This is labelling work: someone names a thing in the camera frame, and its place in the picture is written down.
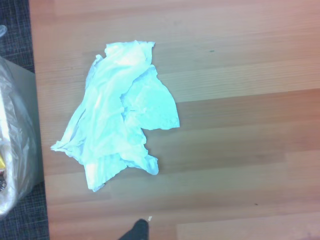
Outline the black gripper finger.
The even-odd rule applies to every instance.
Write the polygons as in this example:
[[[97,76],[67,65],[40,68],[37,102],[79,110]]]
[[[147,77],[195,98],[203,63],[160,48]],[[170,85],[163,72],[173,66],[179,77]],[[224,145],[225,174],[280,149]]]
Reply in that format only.
[[[139,219],[119,240],[149,240],[149,222]]]

